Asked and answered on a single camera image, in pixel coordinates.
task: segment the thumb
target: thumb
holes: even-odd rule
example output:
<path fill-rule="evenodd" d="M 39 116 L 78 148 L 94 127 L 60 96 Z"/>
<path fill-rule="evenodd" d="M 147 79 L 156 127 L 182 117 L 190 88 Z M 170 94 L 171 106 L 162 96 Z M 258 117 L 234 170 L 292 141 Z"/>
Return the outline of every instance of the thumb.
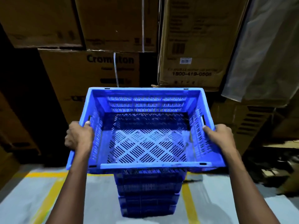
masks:
<path fill-rule="evenodd" d="M 204 132 L 209 136 L 209 138 L 211 136 L 213 136 L 213 134 L 215 133 L 214 131 L 211 130 L 211 128 L 207 127 L 207 126 L 203 126 L 202 128 L 204 130 Z"/>
<path fill-rule="evenodd" d="M 84 127 L 90 127 L 90 121 L 86 121 Z"/>

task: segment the yellow floor line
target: yellow floor line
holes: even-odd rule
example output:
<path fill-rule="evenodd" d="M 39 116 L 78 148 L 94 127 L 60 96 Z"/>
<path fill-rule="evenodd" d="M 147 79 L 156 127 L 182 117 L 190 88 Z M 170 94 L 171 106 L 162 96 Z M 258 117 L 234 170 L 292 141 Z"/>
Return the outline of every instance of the yellow floor line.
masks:
<path fill-rule="evenodd" d="M 14 178 L 64 178 L 68 174 L 68 171 L 63 172 L 30 172 L 22 173 L 18 172 Z M 113 176 L 113 174 L 87 174 L 87 176 Z"/>
<path fill-rule="evenodd" d="M 183 184 L 182 195 L 185 202 L 189 224 L 200 224 L 188 184 Z"/>
<path fill-rule="evenodd" d="M 48 212 L 53 207 L 56 198 L 62 188 L 62 185 L 65 181 L 65 178 L 59 178 L 55 181 L 52 188 L 50 189 L 47 197 L 44 199 L 42 206 L 39 208 L 37 213 L 33 216 L 31 223 L 33 224 L 42 224 L 46 218 Z"/>

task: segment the white label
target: white label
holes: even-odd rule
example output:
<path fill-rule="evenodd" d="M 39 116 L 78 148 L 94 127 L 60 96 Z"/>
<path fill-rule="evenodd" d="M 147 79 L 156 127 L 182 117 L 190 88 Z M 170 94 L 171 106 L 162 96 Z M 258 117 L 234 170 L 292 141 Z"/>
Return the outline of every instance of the white label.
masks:
<path fill-rule="evenodd" d="M 192 58 L 181 57 L 180 64 L 191 64 Z"/>

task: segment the forearm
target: forearm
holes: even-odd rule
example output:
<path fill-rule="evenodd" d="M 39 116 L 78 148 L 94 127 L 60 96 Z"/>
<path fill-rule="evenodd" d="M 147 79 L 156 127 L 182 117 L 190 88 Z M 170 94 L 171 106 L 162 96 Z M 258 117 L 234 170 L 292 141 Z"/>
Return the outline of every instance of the forearm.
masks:
<path fill-rule="evenodd" d="M 46 224 L 82 224 L 89 154 L 75 154 Z"/>
<path fill-rule="evenodd" d="M 225 155 L 230 173 L 230 182 L 240 224 L 279 224 L 249 176 L 240 154 L 235 151 Z"/>

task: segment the barcode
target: barcode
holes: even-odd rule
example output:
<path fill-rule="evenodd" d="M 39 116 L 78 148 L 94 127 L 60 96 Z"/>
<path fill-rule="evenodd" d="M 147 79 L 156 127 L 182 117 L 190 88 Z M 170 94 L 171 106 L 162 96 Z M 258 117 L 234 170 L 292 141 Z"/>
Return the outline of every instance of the barcode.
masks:
<path fill-rule="evenodd" d="M 172 54 L 184 54 L 185 43 L 174 43 L 172 46 Z"/>
<path fill-rule="evenodd" d="M 180 64 L 191 64 L 192 58 L 181 57 Z"/>

